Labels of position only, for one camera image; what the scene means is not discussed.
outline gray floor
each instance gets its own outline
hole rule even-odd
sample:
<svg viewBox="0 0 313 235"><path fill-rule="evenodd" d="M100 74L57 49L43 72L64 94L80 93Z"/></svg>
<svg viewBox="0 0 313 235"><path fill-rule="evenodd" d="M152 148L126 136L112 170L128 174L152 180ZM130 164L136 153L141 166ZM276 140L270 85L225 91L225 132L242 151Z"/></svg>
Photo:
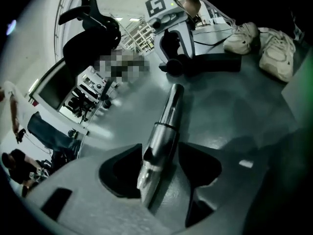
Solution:
<svg viewBox="0 0 313 235"><path fill-rule="evenodd" d="M195 35L195 40L213 44L229 34L229 31L201 33ZM196 54L207 53L209 49L196 44ZM295 70L304 58L304 50L299 49L295 54ZM210 52L223 52L223 46ZM158 68L160 60L152 52L147 56L150 72L122 84L111 94L110 109L97 111L88 127L90 133L84 139L81 157L145 143L174 83L185 87L181 141L234 152L276 143L296 130L298 124L281 95L285 84L262 72L258 68L259 58L258 53L243 56L239 73L203 73L188 79L162 72ZM175 177L175 172L164 184L151 211L165 226L178 231L183 229L189 188L185 179ZM177 184L183 190L177 191ZM173 206L181 212L174 214Z"/></svg>

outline black shirt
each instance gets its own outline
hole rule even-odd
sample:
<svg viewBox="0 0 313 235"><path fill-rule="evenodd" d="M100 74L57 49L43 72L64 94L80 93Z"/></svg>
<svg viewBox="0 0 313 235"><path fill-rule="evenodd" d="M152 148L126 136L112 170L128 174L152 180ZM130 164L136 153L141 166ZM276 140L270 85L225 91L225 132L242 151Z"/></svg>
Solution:
<svg viewBox="0 0 313 235"><path fill-rule="evenodd" d="M22 184L23 181L28 181L30 179L29 173L36 172L36 167L25 162L25 153L20 150L12 151L11 155L16 162L15 169L9 170L11 179L19 184Z"/></svg>

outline blue pants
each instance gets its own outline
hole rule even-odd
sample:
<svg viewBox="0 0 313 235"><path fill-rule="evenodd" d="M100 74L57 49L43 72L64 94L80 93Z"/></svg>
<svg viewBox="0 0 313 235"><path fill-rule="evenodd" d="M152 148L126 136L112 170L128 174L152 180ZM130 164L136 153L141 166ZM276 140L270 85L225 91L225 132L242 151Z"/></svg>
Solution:
<svg viewBox="0 0 313 235"><path fill-rule="evenodd" d="M72 156L80 149L80 140L70 138L55 129L41 118L39 112L31 117L27 128L45 147L53 151Z"/></svg>

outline metal cylinder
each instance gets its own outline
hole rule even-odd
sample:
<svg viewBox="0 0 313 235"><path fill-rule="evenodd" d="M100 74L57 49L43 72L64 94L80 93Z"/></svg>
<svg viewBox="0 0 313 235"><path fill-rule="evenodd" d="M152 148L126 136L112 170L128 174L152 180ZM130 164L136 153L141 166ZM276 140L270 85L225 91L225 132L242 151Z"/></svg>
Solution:
<svg viewBox="0 0 313 235"><path fill-rule="evenodd" d="M172 151L176 150L182 112L184 87L174 84L159 122L155 123L142 153L142 167L137 180L141 202L149 206L160 181L161 173Z"/></svg>

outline metal pipe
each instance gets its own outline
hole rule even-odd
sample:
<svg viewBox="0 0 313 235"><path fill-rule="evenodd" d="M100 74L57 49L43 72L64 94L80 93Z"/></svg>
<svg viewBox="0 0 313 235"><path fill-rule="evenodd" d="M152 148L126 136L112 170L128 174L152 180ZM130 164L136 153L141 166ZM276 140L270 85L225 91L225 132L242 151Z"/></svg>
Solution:
<svg viewBox="0 0 313 235"><path fill-rule="evenodd" d="M174 84L159 122L155 123L142 153L142 167L137 180L141 202L148 207L168 163L171 152L176 150L178 128L182 112L184 87Z"/></svg>

